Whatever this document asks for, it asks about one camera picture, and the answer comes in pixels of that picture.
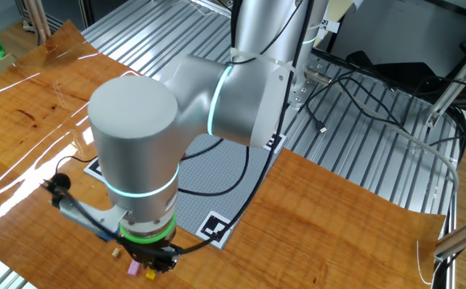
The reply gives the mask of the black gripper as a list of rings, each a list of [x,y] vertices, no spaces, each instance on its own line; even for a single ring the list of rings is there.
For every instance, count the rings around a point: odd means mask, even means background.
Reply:
[[[156,271],[161,274],[175,268],[177,253],[180,251],[179,246],[164,238],[156,242],[141,244],[123,237],[122,246],[133,260],[139,262],[139,267],[143,267],[144,271]]]

